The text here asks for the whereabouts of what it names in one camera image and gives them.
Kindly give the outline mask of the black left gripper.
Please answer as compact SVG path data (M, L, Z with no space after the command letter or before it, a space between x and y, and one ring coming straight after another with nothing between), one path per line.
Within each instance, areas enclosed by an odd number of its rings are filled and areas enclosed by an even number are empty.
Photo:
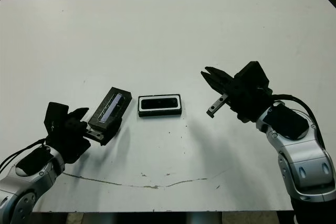
M65 164L75 163L91 146L91 140L105 146L118 132L115 129L103 133L87 129L87 123L83 118L88 111L89 108L78 108L68 114L68 120L52 120L46 125L48 132L46 144L60 154Z

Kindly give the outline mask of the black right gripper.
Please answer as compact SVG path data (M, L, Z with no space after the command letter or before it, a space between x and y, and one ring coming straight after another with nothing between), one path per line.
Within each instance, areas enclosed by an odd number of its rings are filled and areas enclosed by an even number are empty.
M256 122L271 106L272 89L268 87L268 83L261 85L244 82L215 67L205 67L205 70L206 72L201 71L201 75L213 90L221 94L207 110L211 118L227 104L243 123Z

